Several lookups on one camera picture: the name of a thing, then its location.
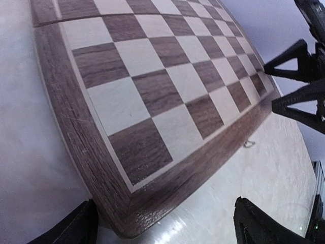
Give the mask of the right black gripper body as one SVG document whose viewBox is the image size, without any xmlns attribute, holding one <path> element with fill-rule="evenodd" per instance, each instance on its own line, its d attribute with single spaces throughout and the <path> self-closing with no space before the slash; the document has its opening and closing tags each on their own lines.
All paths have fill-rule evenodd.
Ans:
<svg viewBox="0 0 325 244">
<path fill-rule="evenodd" d="M 314 54 L 308 52 L 308 45 L 302 39 L 295 51 L 299 80 L 312 83 L 324 78 L 324 5 L 320 1 L 295 1 L 295 4 L 316 40 Z"/>
</svg>

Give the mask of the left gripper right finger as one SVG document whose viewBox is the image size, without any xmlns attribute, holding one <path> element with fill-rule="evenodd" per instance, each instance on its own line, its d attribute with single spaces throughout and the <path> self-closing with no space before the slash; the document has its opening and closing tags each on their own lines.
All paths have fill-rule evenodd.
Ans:
<svg viewBox="0 0 325 244">
<path fill-rule="evenodd" d="M 233 219 L 237 243 L 309 242 L 280 225 L 247 198 L 237 198 Z"/>
</svg>

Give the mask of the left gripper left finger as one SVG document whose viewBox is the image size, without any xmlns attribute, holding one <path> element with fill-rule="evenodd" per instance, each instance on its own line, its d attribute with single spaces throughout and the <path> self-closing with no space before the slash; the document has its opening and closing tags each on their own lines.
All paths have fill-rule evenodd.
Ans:
<svg viewBox="0 0 325 244">
<path fill-rule="evenodd" d="M 88 199 L 30 243 L 96 243 L 98 226 L 96 204 L 92 199 Z"/>
</svg>

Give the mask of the wooden chess board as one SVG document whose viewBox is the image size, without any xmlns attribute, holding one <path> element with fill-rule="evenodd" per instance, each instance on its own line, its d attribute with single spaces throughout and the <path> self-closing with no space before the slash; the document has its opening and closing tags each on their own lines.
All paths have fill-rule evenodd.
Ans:
<svg viewBox="0 0 325 244">
<path fill-rule="evenodd" d="M 149 229 L 271 112 L 263 61 L 221 1 L 30 1 L 67 150 L 104 220 Z"/>
</svg>

